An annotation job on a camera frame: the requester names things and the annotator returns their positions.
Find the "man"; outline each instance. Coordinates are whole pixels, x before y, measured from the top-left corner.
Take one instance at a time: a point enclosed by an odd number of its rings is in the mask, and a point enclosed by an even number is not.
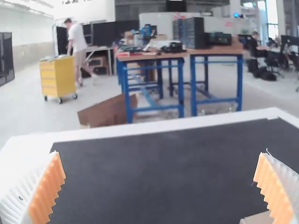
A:
[[[86,63],[86,49],[87,44],[83,34],[83,27],[80,24],[73,23],[71,19],[64,21],[69,32],[69,44],[67,48],[67,55],[71,55],[71,48],[73,47],[73,56],[75,58],[75,77],[76,85],[83,86],[83,80],[81,77],[81,68],[87,71],[93,79],[97,78],[97,75],[93,73],[93,70]]]
[[[254,31],[252,32],[251,38],[249,40],[249,49],[250,49],[250,54],[253,57],[265,57],[267,54],[267,50],[269,47],[267,46],[259,46],[257,44],[257,40],[259,38],[258,32]]]

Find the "black foam mat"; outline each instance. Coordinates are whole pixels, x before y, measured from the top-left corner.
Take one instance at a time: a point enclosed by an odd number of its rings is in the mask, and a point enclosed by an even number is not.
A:
[[[259,153],[299,171],[299,129],[281,119],[55,143],[67,176],[51,224],[238,224],[266,211]]]

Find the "blue metal table frame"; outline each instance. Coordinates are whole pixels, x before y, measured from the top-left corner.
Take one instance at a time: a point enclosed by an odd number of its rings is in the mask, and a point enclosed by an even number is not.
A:
[[[184,115],[184,56],[182,57],[170,57],[165,55],[164,57],[159,56],[142,56],[142,59],[134,56],[135,59],[129,59],[130,57],[117,58],[117,74],[118,82],[121,86],[122,93],[125,94],[125,104],[127,112],[127,123],[133,122],[133,114],[136,112],[146,111],[157,111],[157,110],[168,110],[178,109],[179,117],[183,118]],[[167,65],[162,65],[162,62],[168,62]],[[177,65],[172,65],[171,62],[177,61]],[[144,67],[128,68],[128,63],[142,63]],[[158,89],[160,99],[164,98],[163,91],[163,73],[162,69],[168,68],[169,76],[172,76],[172,68],[178,68],[178,104],[175,105],[158,105],[148,90]],[[149,69],[157,70],[157,81],[149,81]],[[144,70],[144,73],[134,74],[129,73],[134,70]],[[145,96],[146,100],[150,104],[148,107],[132,108],[130,104],[130,95],[132,91],[141,91]]]
[[[196,58],[203,57],[203,61],[196,61]],[[209,61],[209,57],[236,57],[236,61]],[[210,63],[237,63],[237,93],[236,97],[232,98],[217,98],[209,92],[209,72],[208,64]],[[196,64],[204,64],[205,66],[205,79],[203,81],[196,80]],[[191,115],[197,116],[197,105],[223,103],[223,102],[236,102],[238,104],[237,111],[242,110],[242,89],[243,89],[243,55],[242,54],[190,54],[190,82],[184,84],[191,86]],[[197,86],[197,84],[204,85],[204,89]],[[173,96],[173,83],[170,78],[170,96]],[[196,93],[201,92],[207,99],[197,100]]]

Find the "yellow tool cart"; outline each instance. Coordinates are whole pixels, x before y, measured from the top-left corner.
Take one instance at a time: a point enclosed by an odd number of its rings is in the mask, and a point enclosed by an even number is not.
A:
[[[63,102],[62,97],[70,94],[74,99],[77,99],[74,57],[45,58],[40,61],[40,73],[45,101],[48,100],[48,96],[53,96],[57,97],[61,104]]]

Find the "white t-shirt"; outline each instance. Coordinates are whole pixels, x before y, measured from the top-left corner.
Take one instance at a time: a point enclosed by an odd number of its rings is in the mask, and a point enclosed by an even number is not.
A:
[[[73,40],[73,53],[85,50],[87,44],[80,24],[73,24],[69,29],[69,40]]]

